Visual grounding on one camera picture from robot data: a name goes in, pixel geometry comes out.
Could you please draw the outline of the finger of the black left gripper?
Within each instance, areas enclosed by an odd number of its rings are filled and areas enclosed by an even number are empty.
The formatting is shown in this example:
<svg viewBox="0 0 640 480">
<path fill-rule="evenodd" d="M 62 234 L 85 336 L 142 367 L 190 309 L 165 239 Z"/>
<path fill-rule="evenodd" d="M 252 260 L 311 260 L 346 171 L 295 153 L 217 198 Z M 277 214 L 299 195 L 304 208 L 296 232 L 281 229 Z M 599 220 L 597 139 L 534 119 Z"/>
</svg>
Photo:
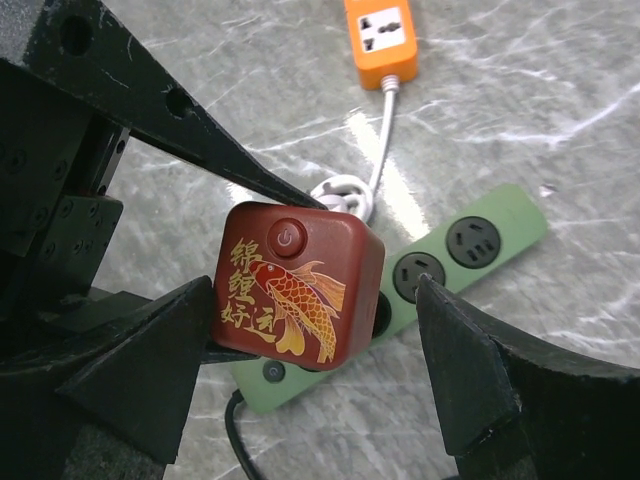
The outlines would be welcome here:
<svg viewBox="0 0 640 480">
<path fill-rule="evenodd" d="M 257 358 L 257 355 L 222 347 L 218 344 L 206 344 L 200 359 L 200 364 L 213 365 L 222 363 L 244 362 L 256 360 Z"/>
</svg>

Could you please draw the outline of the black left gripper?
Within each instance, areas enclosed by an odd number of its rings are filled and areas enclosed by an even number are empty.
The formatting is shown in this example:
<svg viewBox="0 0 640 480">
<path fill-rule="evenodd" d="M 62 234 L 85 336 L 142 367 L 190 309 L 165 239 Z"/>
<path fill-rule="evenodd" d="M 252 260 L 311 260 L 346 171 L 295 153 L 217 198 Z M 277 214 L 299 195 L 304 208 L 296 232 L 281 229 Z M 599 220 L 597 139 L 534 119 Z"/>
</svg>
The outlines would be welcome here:
<svg viewBox="0 0 640 480">
<path fill-rule="evenodd" d="M 285 205 L 319 201 L 262 166 L 101 1 L 1 5 L 1 326 L 86 295 L 122 204 L 130 134 Z"/>
</svg>

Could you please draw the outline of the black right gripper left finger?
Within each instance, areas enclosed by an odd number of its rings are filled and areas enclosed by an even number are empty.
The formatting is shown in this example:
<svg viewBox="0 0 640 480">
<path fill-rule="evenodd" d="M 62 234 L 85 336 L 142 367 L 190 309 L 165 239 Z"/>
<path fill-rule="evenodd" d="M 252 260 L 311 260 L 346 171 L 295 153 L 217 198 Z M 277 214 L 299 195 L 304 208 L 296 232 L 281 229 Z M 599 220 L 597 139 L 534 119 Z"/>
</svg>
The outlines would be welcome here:
<svg viewBox="0 0 640 480">
<path fill-rule="evenodd" d="M 202 276 L 2 361 L 2 478 L 162 478 L 177 457 L 212 311 Z"/>
</svg>

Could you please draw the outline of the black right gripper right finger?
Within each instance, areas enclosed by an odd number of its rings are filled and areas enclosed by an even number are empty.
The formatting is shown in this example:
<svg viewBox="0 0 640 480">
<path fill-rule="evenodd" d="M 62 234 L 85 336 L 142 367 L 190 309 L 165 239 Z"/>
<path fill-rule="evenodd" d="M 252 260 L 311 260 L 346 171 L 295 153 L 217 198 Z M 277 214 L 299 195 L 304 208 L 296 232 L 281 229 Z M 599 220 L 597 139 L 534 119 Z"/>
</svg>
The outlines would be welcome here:
<svg viewBox="0 0 640 480">
<path fill-rule="evenodd" d="M 459 478 L 638 478 L 638 369 L 541 340 L 428 275 L 416 309 Z"/>
</svg>

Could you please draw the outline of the red koi cube adapter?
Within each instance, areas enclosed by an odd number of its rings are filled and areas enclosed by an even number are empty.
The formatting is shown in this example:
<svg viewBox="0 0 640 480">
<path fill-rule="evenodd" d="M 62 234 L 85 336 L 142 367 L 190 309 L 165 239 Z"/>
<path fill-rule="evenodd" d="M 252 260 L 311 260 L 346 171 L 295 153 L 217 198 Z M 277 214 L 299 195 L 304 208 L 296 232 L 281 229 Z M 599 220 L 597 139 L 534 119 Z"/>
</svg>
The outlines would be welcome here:
<svg viewBox="0 0 640 480">
<path fill-rule="evenodd" d="M 211 338 L 310 370 L 336 369 L 372 340 L 384 260 L 383 241 L 351 214 L 238 204 L 224 225 Z"/>
</svg>

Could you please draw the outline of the orange power strip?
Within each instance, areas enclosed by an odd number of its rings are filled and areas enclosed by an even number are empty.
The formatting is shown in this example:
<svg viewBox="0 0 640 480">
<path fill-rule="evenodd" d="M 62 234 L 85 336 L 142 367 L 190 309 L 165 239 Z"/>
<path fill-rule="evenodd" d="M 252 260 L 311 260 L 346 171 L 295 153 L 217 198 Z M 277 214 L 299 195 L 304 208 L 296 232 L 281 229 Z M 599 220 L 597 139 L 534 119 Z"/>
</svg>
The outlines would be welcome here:
<svg viewBox="0 0 640 480">
<path fill-rule="evenodd" d="M 346 23 L 360 85 L 382 88 L 389 75 L 401 83 L 418 73 L 418 47 L 408 0 L 344 0 Z"/>
</svg>

